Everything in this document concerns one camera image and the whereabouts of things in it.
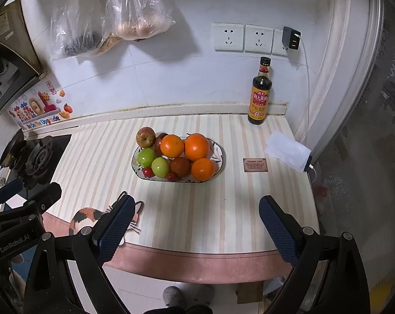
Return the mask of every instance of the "screw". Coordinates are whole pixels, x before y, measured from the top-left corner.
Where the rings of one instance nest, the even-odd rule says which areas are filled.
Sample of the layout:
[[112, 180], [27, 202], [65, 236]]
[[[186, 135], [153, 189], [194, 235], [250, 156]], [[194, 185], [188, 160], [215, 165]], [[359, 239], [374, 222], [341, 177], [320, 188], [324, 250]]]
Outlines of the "screw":
[[305, 235], [311, 236], [311, 235], [314, 234], [314, 229], [312, 229], [310, 226], [305, 226], [305, 227], [302, 229], [302, 232], [303, 232]]
[[50, 239], [50, 232], [46, 232], [42, 235], [42, 240], [48, 241]]
[[92, 232], [92, 228], [90, 226], [85, 226], [83, 229], [81, 229], [81, 235], [88, 235]]
[[353, 239], [353, 235], [350, 234], [349, 232], [345, 232], [343, 234], [343, 237], [347, 240], [347, 241], [351, 241]]

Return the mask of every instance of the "pink table edge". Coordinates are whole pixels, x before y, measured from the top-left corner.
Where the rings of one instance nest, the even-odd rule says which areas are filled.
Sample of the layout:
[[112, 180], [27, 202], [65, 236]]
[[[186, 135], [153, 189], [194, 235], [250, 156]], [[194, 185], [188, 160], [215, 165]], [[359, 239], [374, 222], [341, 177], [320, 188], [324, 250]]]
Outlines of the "pink table edge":
[[[45, 230], [55, 237], [68, 235], [69, 223], [43, 214]], [[196, 254], [149, 248], [131, 243], [120, 246], [105, 263], [133, 274], [174, 282], [227, 284], [270, 280], [288, 275], [292, 267], [277, 250], [245, 254]]]

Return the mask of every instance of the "oval plate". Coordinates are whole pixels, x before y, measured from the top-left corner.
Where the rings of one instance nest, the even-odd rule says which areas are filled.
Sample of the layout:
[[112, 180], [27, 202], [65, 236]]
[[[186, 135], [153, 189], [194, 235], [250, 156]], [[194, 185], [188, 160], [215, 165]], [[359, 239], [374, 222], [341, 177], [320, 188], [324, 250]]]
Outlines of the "oval plate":
[[[220, 172], [220, 170], [222, 168], [223, 155], [222, 155], [222, 149], [217, 143], [215, 143], [212, 139], [209, 139], [209, 138], [208, 138], [208, 141], [209, 141], [210, 150], [209, 150], [209, 154], [207, 155], [207, 158], [212, 160], [214, 162], [215, 166], [217, 167], [215, 170], [215, 173], [212, 176], [212, 178], [214, 178]], [[171, 182], [171, 181], [166, 180], [165, 178], [160, 178], [157, 176], [153, 176], [151, 178], [144, 177], [144, 174], [142, 173], [143, 167], [138, 164], [138, 160], [137, 160], [138, 153], [141, 150], [142, 149], [140, 147], [137, 147], [135, 152], [133, 153], [133, 157], [132, 157], [132, 170], [134, 170], [136, 175], [143, 180], [156, 180], [156, 181], [160, 181], [160, 182]], [[200, 182], [200, 181], [196, 180], [195, 178], [193, 178], [192, 174], [188, 174], [187, 176], [183, 177], [182, 179], [177, 180], [175, 182], [171, 182], [171, 183], [204, 183], [204, 182]]]

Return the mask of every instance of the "orange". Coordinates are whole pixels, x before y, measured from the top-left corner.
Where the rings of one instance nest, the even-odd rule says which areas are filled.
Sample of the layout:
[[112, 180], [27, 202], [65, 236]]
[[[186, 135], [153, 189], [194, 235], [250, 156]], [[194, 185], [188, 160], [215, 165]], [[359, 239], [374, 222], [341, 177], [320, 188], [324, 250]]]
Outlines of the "orange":
[[205, 158], [209, 153], [209, 142], [200, 133], [191, 134], [184, 141], [184, 155], [191, 161]]
[[211, 179], [215, 173], [215, 164], [207, 158], [200, 158], [192, 165], [192, 176], [198, 181], [204, 182]]
[[160, 150], [169, 158], [177, 158], [184, 151], [184, 143], [175, 134], [169, 134], [161, 141]]
[[170, 170], [180, 178], [189, 174], [190, 169], [190, 161], [184, 157], [174, 158], [170, 163]]

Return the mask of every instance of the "gray slipper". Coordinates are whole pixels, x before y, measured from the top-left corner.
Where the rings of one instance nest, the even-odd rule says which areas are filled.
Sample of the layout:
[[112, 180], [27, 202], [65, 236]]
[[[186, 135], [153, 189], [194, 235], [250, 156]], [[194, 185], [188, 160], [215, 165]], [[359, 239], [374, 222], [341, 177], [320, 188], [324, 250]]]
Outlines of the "gray slipper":
[[181, 307], [183, 309], [188, 307], [183, 292], [173, 285], [164, 289], [163, 300], [167, 307]]
[[201, 285], [193, 300], [194, 305], [208, 306], [215, 296], [215, 288], [212, 285]]

